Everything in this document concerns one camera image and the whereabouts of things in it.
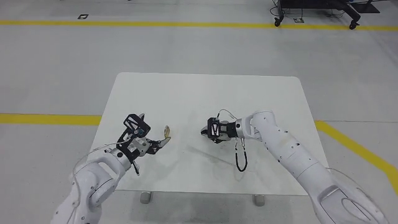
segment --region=floor marking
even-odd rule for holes
[[[241,28],[241,29],[316,29],[349,30],[348,25],[326,24],[281,24],[249,22],[128,22],[128,21],[40,21],[0,20],[0,26],[72,26],[72,27],[197,27],[197,28]],[[354,30],[398,31],[398,26],[357,26]]]
[[[389,164],[381,157],[375,155],[362,145],[358,144],[351,138],[345,136],[343,133],[330,126],[324,121],[315,121],[315,126],[318,131],[322,131],[325,134],[329,135],[331,138],[338,141],[340,144],[344,145],[346,148],[353,151],[358,156],[362,157],[369,163],[373,164],[379,170],[382,170],[386,175],[388,180],[390,181],[392,188],[398,195],[398,170],[392,164]]]
[[[97,126],[98,115],[52,115],[52,114],[7,114],[0,113],[0,124],[68,124],[76,126]]]
[[[0,113],[0,124],[66,124],[77,126],[97,126],[100,124],[100,115],[55,115],[55,114],[6,114]],[[356,141],[330,126],[324,121],[315,121],[318,131],[322,131],[331,138],[362,157],[364,160],[382,170],[389,179],[392,188],[398,195],[398,170],[373,154]]]

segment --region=caster wheel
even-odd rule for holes
[[[356,28],[357,25],[359,25],[359,24],[357,24],[357,23],[354,22],[354,21],[351,21],[351,24],[349,25],[349,29],[353,30],[353,29]]]
[[[275,26],[276,27],[280,26],[280,20],[276,17],[274,19],[275,19]]]

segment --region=small object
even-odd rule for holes
[[[148,204],[151,198],[152,198],[152,192],[142,192],[139,201],[142,204]]]
[[[169,126],[164,127],[164,138],[168,138],[170,136],[170,128]]]
[[[264,195],[253,195],[253,203],[257,207],[262,207],[266,204],[266,198]]]
[[[280,20],[276,17],[274,19],[275,19],[275,26],[276,27],[280,26]]]
[[[77,19],[79,19],[79,20],[85,20],[85,19],[87,19],[87,17],[88,17],[88,14],[80,14],[80,15],[77,17]]]
[[[293,20],[294,20],[294,22],[296,24],[303,24],[304,23],[304,19],[302,19],[302,17],[300,17],[300,18],[295,17],[295,18],[293,18]]]

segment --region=tabletop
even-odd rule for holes
[[[246,140],[248,168],[235,165],[234,140],[215,144],[200,135],[207,119],[225,108],[237,118],[272,110],[324,166],[328,166],[300,80],[296,77],[120,73],[116,77],[91,150],[116,142],[130,113],[145,113],[149,139],[171,141],[156,155],[139,157],[141,175],[126,172],[117,190],[223,194],[306,195],[299,183],[258,141]],[[232,121],[222,112],[220,120]],[[239,164],[244,165],[242,148]],[[100,152],[89,159],[100,156]]]

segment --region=metal frame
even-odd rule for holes
[[[278,0],[277,3],[279,18],[275,17],[275,26],[279,26],[284,19],[282,9],[336,9],[345,11],[353,20],[349,25],[350,29],[358,26],[361,16],[349,5],[347,0]]]

